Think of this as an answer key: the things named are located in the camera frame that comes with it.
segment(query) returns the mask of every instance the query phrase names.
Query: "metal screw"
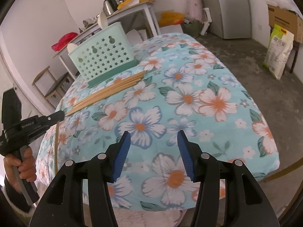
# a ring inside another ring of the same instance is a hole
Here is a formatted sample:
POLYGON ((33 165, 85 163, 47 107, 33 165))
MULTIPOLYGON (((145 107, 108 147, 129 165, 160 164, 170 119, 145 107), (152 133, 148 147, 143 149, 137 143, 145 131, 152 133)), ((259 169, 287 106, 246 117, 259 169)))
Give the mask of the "metal screw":
POLYGON ((65 162, 66 166, 71 166, 74 162, 72 160, 68 160, 65 162))
POLYGON ((105 159, 105 158, 106 158, 106 154, 104 153, 98 154, 98 159, 105 159))
POLYGON ((237 166, 242 166, 242 165, 243 165, 243 162, 240 161, 239 159, 237 159, 234 163, 235 163, 237 166))
POLYGON ((208 153, 203 153, 203 154, 201 154, 201 157, 203 159, 209 159, 209 154, 208 153))

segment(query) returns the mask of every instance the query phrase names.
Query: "floral tablecloth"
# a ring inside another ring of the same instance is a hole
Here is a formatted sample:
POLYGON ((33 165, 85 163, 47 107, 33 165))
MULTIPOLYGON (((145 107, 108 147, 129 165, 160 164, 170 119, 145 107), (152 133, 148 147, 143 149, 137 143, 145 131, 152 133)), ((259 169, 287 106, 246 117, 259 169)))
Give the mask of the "floral tablecloth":
MULTIPOLYGON (((241 159, 259 180, 279 167, 271 131, 245 88, 204 46, 185 34, 164 34, 133 46, 140 63, 92 89, 80 76, 63 97, 63 109, 88 95, 147 71, 144 80, 60 124, 58 163, 90 160, 131 134, 121 177, 109 185, 116 208, 161 211, 195 207, 198 183, 186 176, 177 146, 184 130, 191 142, 219 160, 241 159)), ((55 126, 37 158, 37 178, 54 178, 55 126)), ((87 201, 87 185, 84 185, 87 201)), ((224 180, 220 197, 225 196, 224 180)))

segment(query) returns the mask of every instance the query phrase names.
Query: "red bag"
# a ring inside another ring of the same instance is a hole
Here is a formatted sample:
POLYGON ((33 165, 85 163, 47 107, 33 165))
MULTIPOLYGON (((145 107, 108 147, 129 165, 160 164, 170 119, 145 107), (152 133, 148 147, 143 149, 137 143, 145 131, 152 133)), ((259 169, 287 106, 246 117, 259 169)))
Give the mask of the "red bag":
POLYGON ((54 51, 60 51, 65 45, 67 45, 71 40, 73 40, 76 36, 78 36, 78 33, 70 32, 65 34, 63 37, 60 38, 60 40, 52 46, 52 49, 54 51))

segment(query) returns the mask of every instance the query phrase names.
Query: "concrete floor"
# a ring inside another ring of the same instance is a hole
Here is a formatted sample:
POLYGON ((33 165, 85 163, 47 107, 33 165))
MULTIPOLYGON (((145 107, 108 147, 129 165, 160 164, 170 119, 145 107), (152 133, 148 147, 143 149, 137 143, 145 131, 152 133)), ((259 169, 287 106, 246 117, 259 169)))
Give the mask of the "concrete floor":
MULTIPOLYGON (((224 40, 208 33, 197 40, 228 67, 258 105, 277 143, 279 170, 302 158, 303 84, 300 80, 288 69, 280 81, 275 80, 262 67, 267 49, 252 39, 224 40)), ((260 182, 277 215, 289 204, 302 179, 303 167, 282 178, 260 182)), ((193 209, 187 211, 180 227, 190 226, 193 212, 193 209)), ((223 216, 224 208, 220 208, 219 224, 223 224, 223 216)))

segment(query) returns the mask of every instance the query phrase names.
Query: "finger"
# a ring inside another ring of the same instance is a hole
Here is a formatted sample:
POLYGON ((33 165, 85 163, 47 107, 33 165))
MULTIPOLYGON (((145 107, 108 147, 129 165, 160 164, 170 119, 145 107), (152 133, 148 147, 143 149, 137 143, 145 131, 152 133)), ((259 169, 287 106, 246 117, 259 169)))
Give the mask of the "finger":
POLYGON ((3 159, 4 166, 11 167, 11 166, 19 166, 21 165, 21 160, 13 156, 12 154, 8 154, 3 159))
POLYGON ((18 171, 24 172, 28 169, 31 169, 35 167, 35 159, 34 157, 29 157, 25 161, 22 162, 22 164, 19 166, 18 171))
POLYGON ((36 175, 36 168, 31 168, 27 171, 21 172, 19 176, 21 179, 27 179, 34 175, 36 175))
POLYGON ((29 147, 29 148, 27 148, 25 151, 24 151, 24 158, 25 159, 27 159, 27 158, 29 158, 29 157, 31 157, 33 155, 33 151, 32 151, 32 149, 29 147))
POLYGON ((27 178, 26 181, 34 182, 34 181, 36 181, 36 179, 37 179, 37 175, 35 174, 34 176, 31 176, 31 177, 27 178))

